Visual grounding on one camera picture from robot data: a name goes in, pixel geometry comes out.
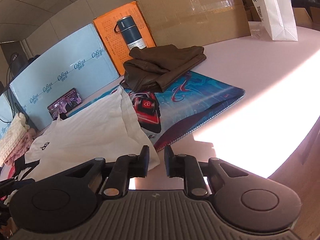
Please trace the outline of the white and black t-shirt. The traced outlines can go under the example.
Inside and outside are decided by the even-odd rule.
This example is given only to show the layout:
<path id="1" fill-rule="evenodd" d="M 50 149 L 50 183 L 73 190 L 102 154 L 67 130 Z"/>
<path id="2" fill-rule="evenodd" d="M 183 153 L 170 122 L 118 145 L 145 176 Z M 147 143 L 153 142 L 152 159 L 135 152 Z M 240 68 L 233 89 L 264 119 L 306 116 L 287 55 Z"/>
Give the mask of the white and black t-shirt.
<path id="1" fill-rule="evenodd" d="M 57 119 L 37 137 L 24 155 L 19 180 L 35 181 L 94 158 L 113 162 L 122 155 L 150 149 L 149 169 L 159 165 L 158 154 L 138 123 L 127 92 L 118 87 L 65 120 Z"/>

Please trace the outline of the brown leather jacket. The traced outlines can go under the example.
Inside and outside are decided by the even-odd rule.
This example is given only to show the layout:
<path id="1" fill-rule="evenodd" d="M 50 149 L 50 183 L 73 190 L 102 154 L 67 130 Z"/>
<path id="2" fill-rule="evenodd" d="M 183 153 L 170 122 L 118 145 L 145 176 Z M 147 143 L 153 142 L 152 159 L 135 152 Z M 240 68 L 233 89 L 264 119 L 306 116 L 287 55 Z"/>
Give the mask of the brown leather jacket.
<path id="1" fill-rule="evenodd" d="M 136 93 L 163 93 L 207 58 L 202 46 L 179 49 L 173 44 L 143 49 L 135 47 L 129 55 L 132 59 L 123 63 L 125 74 L 120 85 Z"/>

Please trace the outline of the blue printed desk mat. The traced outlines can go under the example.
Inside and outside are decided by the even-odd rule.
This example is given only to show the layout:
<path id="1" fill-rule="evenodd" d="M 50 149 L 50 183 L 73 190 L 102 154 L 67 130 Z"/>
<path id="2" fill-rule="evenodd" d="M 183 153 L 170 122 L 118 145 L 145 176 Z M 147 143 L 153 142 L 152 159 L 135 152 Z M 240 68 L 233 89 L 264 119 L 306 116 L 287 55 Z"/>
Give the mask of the blue printed desk mat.
<path id="1" fill-rule="evenodd" d="M 123 90 L 156 152 L 193 132 L 245 94 L 241 88 L 195 72 L 184 74 L 163 93 Z"/>

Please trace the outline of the smartphone showing video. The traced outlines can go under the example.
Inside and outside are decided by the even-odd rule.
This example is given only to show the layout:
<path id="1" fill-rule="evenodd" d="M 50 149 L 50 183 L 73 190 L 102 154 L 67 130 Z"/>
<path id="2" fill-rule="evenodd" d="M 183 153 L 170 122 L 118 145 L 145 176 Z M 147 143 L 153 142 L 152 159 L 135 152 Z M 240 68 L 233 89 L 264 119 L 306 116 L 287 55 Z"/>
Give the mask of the smartphone showing video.
<path id="1" fill-rule="evenodd" d="M 66 94 L 58 98 L 47 107 L 53 120 L 56 120 L 59 114 L 67 114 L 82 103 L 82 98 L 75 88 L 69 90 Z"/>

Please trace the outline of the pink knitted sweater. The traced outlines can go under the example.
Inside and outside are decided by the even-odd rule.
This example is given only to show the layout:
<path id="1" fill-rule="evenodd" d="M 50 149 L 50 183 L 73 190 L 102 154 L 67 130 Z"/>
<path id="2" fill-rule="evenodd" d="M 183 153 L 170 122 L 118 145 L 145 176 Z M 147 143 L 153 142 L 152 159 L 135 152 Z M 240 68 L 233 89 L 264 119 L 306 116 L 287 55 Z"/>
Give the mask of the pink knitted sweater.
<path id="1" fill-rule="evenodd" d="M 14 162 L 24 155 L 30 148 L 36 132 L 35 129 L 30 128 L 18 142 L 15 142 L 8 150 L 4 152 L 3 164 L 12 166 Z"/>

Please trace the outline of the large light blue box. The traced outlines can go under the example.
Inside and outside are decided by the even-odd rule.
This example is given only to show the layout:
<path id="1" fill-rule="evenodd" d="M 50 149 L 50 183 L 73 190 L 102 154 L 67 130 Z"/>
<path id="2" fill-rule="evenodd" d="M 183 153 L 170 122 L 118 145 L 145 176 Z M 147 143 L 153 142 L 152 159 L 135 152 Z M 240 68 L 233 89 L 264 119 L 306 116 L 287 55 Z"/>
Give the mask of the large light blue box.
<path id="1" fill-rule="evenodd" d="M 119 74 L 92 24 L 64 38 L 18 74 L 10 89 L 42 130 L 52 122 L 48 106 L 71 89 L 86 99 Z"/>

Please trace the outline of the cream knitted sweater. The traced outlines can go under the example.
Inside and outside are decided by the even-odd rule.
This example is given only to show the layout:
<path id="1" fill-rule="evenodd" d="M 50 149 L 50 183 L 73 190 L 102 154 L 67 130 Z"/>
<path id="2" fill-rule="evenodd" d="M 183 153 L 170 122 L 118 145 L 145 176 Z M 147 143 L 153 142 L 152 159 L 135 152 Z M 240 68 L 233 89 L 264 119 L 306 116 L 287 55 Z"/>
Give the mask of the cream knitted sweater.
<path id="1" fill-rule="evenodd" d="M 9 129 L 1 139 L 1 162 L 9 156 L 18 142 L 27 133 L 29 126 L 26 124 L 26 117 L 23 113 L 17 113 L 11 122 Z"/>

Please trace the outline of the orange flat box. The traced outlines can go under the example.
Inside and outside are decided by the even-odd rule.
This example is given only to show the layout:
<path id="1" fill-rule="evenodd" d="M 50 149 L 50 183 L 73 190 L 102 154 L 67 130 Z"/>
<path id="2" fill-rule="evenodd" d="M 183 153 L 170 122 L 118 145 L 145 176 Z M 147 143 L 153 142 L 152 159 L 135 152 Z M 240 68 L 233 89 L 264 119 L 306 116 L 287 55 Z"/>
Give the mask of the orange flat box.
<path id="1" fill-rule="evenodd" d="M 119 75 L 124 75 L 125 69 L 123 63 L 131 57 L 129 56 L 129 47 L 120 33 L 117 22 L 131 16 L 137 26 L 144 44 L 149 47 L 155 47 L 156 44 L 149 32 L 136 2 L 130 2 L 114 10 L 111 10 L 93 20 L 93 24 L 111 57 L 111 60 Z"/>

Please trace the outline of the small light blue box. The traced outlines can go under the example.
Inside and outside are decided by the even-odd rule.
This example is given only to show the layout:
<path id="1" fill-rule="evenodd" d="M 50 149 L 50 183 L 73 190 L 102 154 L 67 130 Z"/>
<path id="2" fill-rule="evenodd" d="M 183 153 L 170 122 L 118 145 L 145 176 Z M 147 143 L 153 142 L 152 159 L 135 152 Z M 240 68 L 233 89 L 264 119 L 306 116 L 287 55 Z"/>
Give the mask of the small light blue box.
<path id="1" fill-rule="evenodd" d="M 0 97 L 0 119 L 0 138 L 2 139 L 13 120 L 11 107 L 4 94 Z"/>

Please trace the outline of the dark blue vacuum bottle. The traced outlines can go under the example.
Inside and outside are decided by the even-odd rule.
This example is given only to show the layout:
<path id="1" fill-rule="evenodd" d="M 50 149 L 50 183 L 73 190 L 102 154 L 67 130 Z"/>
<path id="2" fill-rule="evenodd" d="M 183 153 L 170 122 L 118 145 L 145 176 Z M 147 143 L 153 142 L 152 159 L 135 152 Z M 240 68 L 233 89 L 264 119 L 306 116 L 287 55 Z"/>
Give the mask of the dark blue vacuum bottle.
<path id="1" fill-rule="evenodd" d="M 129 50 L 135 47 L 146 48 L 145 41 L 131 15 L 117 20 L 114 32 L 121 33 Z"/>

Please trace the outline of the brown cardboard box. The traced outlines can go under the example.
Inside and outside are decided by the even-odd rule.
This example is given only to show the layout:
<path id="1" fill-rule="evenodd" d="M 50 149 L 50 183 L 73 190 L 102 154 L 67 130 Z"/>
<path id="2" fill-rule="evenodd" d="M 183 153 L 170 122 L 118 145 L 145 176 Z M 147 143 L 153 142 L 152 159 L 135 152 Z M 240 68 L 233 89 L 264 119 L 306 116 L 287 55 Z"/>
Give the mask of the brown cardboard box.
<path id="1" fill-rule="evenodd" d="M 157 46 L 178 48 L 251 34 L 242 0 L 137 0 Z"/>

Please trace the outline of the white paper bag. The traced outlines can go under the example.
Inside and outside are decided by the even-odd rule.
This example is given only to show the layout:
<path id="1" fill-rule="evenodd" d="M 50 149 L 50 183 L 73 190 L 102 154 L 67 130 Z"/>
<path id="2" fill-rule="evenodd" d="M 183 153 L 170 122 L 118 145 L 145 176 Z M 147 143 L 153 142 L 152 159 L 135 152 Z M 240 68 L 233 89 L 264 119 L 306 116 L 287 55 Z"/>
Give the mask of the white paper bag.
<path id="1" fill-rule="evenodd" d="M 252 0 L 266 31 L 274 41 L 298 41 L 291 0 Z"/>

